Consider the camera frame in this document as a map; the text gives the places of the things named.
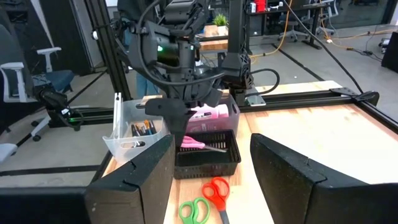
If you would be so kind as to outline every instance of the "potted plant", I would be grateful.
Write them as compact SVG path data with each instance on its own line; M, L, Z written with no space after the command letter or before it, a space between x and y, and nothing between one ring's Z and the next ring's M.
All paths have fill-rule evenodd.
M226 17L222 14L218 14L214 18L214 24L217 26L218 35L225 35L226 33Z

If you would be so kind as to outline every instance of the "green scissors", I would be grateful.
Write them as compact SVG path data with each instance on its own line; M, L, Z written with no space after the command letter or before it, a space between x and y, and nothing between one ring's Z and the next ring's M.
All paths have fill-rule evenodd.
M199 207L198 207L198 202L203 202L206 207L207 207L207 214L206 217L203 219L202 222L198 222L197 218L199 216ZM191 214L189 216L184 217L182 215L182 208L185 206L189 206L191 208ZM210 206L209 203L207 202L206 199L203 197L198 197L196 198L193 202L184 202L181 204L180 209L178 210L178 214L180 215L180 218L182 219L182 222L184 224L204 224L207 222L207 219L209 219L210 216Z

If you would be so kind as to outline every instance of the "pink scissors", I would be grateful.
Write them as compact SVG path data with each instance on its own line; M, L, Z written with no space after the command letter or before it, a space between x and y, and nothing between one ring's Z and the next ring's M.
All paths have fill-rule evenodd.
M188 136L184 136L184 139L182 141L181 147L208 149L208 150L217 151L217 152L226 152L226 149L218 149L218 148L215 148L215 147L207 146L205 143L198 142L198 141L196 141L193 138L188 137Z

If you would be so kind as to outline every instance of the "green plant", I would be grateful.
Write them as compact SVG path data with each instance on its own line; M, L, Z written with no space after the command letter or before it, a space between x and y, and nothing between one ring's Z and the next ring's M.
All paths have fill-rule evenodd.
M214 20L213 20L214 24L217 26L226 26L226 17L222 14L218 14Z

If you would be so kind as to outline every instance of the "scissors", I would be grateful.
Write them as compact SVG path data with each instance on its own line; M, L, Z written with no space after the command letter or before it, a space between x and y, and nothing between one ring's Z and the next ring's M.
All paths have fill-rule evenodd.
M217 151L217 152L226 152L225 149L218 149L218 148L215 148L215 147L207 146L205 143L198 142L198 141L196 141L193 138L188 137L188 136L184 136L184 139L182 141L181 147L183 147L183 148L208 149L208 150Z
M217 184L218 181L224 183L227 186L227 192L225 194L222 194L220 186L219 184ZM213 194L206 193L207 188L213 190ZM207 200L213 202L213 204L216 205L216 208L220 213L221 220L223 221L223 224L229 224L229 219L226 214L226 199L229 196L228 182L221 177L214 177L210 183L203 185L203 187L201 188L201 192Z
M199 207L198 207L198 202L203 202L206 207L207 207L207 214L206 217L203 219L203 221L198 222L197 218L199 216ZM191 208L191 214L189 214L189 216L184 217L182 215L182 209L188 206ZM210 206L209 203L207 202L206 199L204 199L203 197L198 197L196 198L193 202L184 202L180 205L180 209L178 210L178 214L180 215L180 218L182 219L182 222L184 224L204 224L207 222L207 219L209 219L210 216Z

